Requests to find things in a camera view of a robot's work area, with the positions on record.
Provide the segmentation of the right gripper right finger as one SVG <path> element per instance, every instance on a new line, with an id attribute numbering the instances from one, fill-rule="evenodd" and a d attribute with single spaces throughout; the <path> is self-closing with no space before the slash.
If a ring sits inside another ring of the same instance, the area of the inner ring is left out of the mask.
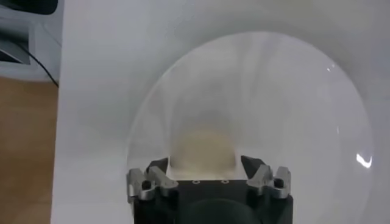
<path id="1" fill-rule="evenodd" d="M 286 199 L 291 194 L 291 172 L 280 166 L 276 173 L 259 158 L 241 155 L 241 164 L 247 175 L 247 185 L 257 195 L 269 194 L 275 199 Z"/>

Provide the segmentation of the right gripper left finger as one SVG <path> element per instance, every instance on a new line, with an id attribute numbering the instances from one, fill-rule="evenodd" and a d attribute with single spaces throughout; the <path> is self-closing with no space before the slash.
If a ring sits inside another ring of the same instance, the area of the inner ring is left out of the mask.
<path id="1" fill-rule="evenodd" d="M 127 201 L 134 199 L 151 201 L 157 194 L 169 197 L 178 189 L 179 183 L 166 175 L 169 158 L 153 160 L 145 171 L 140 168 L 129 169 L 126 175 Z"/>

